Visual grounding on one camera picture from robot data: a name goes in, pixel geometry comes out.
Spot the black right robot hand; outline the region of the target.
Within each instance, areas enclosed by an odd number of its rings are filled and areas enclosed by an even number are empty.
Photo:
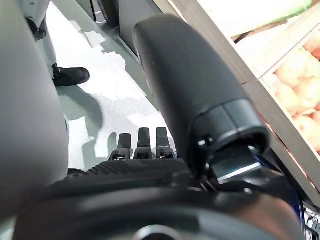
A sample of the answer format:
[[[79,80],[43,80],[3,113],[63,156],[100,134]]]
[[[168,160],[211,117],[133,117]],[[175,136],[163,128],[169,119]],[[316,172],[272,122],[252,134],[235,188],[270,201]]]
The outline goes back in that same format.
[[[178,157],[111,157],[38,195],[15,240],[302,240],[287,177],[259,160],[270,134],[208,42],[169,14],[134,42]]]

